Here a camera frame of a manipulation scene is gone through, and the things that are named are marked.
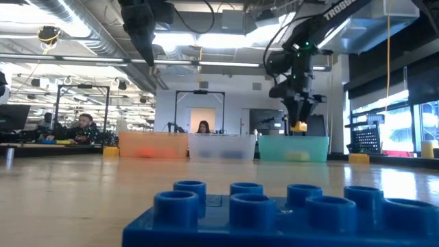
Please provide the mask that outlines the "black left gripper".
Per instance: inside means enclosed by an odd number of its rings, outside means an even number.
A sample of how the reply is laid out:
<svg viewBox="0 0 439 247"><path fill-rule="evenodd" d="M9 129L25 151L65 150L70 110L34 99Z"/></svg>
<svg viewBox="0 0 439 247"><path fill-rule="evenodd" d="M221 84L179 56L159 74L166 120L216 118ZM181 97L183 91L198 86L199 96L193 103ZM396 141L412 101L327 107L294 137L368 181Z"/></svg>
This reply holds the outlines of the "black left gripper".
<svg viewBox="0 0 439 247"><path fill-rule="evenodd" d="M174 4L168 0L118 0L121 16L125 24L150 24L174 22ZM154 66L154 27L130 27L128 34L132 44L149 66Z"/></svg>

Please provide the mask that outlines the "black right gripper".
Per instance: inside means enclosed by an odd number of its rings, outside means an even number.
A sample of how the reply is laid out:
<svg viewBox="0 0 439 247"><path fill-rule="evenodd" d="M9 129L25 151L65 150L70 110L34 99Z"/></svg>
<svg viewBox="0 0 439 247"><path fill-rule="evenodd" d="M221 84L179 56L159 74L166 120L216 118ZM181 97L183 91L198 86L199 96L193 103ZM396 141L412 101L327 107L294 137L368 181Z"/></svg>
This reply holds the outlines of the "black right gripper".
<svg viewBox="0 0 439 247"><path fill-rule="evenodd" d="M326 96L321 94L313 94L311 89L298 88L293 82L286 82L287 99L286 107L289 115L289 126L294 128L298 122L298 114L300 114L300 122L307 123L310 114L315 110L318 104L326 102Z"/></svg>

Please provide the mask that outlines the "blue eight-stud block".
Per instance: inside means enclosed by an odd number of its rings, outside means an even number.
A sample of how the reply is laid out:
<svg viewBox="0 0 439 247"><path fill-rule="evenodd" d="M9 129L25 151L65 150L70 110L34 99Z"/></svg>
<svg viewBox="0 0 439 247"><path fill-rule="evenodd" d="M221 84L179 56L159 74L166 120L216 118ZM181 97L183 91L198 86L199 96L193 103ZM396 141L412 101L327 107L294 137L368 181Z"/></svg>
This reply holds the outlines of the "blue eight-stud block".
<svg viewBox="0 0 439 247"><path fill-rule="evenodd" d="M439 207L347 186L340 197L290 184L283 197L258 183L225 195L181 180L122 232L121 247L439 247Z"/></svg>

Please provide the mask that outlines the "green plastic bin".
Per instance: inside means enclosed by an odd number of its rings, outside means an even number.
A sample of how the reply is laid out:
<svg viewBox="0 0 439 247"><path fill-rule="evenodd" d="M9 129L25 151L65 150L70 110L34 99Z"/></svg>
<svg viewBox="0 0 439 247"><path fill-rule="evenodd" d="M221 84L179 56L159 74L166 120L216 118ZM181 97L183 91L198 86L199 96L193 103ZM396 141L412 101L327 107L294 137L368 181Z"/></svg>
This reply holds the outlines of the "green plastic bin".
<svg viewBox="0 0 439 247"><path fill-rule="evenodd" d="M286 161L288 152L308 152L308 163L325 163L329 151L329 138L319 136L260 136L259 155L262 161Z"/></svg>

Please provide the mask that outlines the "ceiling strip light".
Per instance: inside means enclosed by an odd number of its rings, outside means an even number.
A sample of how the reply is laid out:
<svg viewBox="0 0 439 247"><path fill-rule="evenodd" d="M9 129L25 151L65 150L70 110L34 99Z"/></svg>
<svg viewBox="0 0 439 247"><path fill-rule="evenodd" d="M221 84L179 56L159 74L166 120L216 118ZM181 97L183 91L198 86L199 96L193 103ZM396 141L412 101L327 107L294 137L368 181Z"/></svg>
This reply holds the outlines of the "ceiling strip light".
<svg viewBox="0 0 439 247"><path fill-rule="evenodd" d="M259 63L198 61L200 66L260 68Z"/></svg>
<svg viewBox="0 0 439 247"><path fill-rule="evenodd" d="M77 57L77 56L63 56L63 60L69 61L86 61L86 62L124 62L123 58L98 58L98 57Z"/></svg>

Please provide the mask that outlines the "black perforated rack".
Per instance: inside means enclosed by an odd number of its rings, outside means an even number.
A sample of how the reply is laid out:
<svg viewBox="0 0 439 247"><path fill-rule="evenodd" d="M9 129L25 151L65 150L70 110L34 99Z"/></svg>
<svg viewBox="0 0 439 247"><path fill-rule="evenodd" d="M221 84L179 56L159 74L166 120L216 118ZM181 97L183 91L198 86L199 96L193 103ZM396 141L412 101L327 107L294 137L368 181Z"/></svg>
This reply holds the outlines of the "black perforated rack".
<svg viewBox="0 0 439 247"><path fill-rule="evenodd" d="M351 142L346 145L350 154L381 154L380 123L374 121L348 125L351 130Z"/></svg>

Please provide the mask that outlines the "clear plastic bin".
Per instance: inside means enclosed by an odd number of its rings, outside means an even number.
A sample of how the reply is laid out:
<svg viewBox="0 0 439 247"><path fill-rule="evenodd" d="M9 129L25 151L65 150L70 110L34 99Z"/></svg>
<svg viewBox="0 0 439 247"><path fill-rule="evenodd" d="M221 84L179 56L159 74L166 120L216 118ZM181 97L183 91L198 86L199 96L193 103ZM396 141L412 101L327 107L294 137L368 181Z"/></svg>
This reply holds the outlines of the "clear plastic bin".
<svg viewBox="0 0 439 247"><path fill-rule="evenodd" d="M254 159L256 137L245 134L190 134L189 156L193 160Z"/></svg>

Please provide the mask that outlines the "black ceiling fixture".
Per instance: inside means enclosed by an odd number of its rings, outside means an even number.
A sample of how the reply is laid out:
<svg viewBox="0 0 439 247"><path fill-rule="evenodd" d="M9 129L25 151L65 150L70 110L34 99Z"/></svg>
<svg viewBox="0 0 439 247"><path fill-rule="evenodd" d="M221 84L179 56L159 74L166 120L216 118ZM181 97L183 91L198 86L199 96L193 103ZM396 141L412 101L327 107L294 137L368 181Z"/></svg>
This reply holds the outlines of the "black ceiling fixture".
<svg viewBox="0 0 439 247"><path fill-rule="evenodd" d="M55 45L62 30L54 26L43 26L37 33L37 38L40 42L46 45Z"/></svg>

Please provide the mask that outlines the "orange plastic bin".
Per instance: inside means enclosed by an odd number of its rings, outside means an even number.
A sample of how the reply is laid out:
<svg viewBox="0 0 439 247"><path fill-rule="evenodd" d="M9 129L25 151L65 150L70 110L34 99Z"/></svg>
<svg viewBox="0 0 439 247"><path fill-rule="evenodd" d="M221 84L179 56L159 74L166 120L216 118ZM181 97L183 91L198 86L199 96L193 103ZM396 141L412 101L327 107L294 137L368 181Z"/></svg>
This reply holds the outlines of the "orange plastic bin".
<svg viewBox="0 0 439 247"><path fill-rule="evenodd" d="M174 132L120 132L119 149L122 157L137 156L141 148L155 148L157 157L153 159L186 159L189 136Z"/></svg>

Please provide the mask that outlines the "yellow cylinder container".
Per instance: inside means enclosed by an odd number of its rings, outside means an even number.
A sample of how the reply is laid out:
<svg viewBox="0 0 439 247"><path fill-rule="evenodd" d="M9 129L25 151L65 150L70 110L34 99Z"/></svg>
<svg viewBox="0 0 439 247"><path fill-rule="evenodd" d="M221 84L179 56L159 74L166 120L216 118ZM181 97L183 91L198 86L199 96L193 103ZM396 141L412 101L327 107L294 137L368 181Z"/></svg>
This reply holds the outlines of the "yellow cylinder container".
<svg viewBox="0 0 439 247"><path fill-rule="evenodd" d="M422 158L434 158L434 140L421 141L421 157Z"/></svg>

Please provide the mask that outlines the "black monitor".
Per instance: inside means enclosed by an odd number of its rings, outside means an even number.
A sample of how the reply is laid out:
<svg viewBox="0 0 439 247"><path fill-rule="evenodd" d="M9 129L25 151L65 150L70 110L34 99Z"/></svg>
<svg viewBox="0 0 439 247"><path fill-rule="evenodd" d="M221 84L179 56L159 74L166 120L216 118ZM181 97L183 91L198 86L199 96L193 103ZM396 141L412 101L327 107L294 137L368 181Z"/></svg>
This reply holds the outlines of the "black monitor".
<svg viewBox="0 0 439 247"><path fill-rule="evenodd" d="M0 131L24 129L29 111L30 105L0 105Z"/></svg>

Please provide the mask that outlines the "black station frame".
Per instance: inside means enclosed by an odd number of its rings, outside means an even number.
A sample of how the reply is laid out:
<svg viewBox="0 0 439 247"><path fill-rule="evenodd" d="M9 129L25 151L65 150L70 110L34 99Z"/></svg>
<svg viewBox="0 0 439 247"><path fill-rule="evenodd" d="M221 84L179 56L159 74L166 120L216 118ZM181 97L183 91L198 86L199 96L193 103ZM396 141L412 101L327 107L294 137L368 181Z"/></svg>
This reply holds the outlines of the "black station frame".
<svg viewBox="0 0 439 247"><path fill-rule="evenodd" d="M108 108L110 103L110 87L109 86L96 86L92 84L59 84L57 95L56 95L56 103L55 103L55 113L54 113L54 125L58 123L58 113L60 109L60 99L62 96L64 96L67 91L71 88L77 88L77 89L106 89L106 94L104 95L97 95L97 97L105 97L106 98L106 104L104 109L104 127L102 132L106 134L107 131L107 122L108 122Z"/></svg>
<svg viewBox="0 0 439 247"><path fill-rule="evenodd" d="M221 127L221 131L222 134L224 134L224 122L225 122L225 103L226 103L226 92L223 91L208 91L208 90L203 90L203 89L198 89L198 90L192 90L192 91L176 91L175 92L175 100L174 100L174 132L177 132L176 130L176 126L177 126L177 110L178 110L178 100L183 99L183 97L179 98L178 94L179 93L192 93L194 95L208 95L208 94L220 94L223 97L222 100L222 127Z"/></svg>

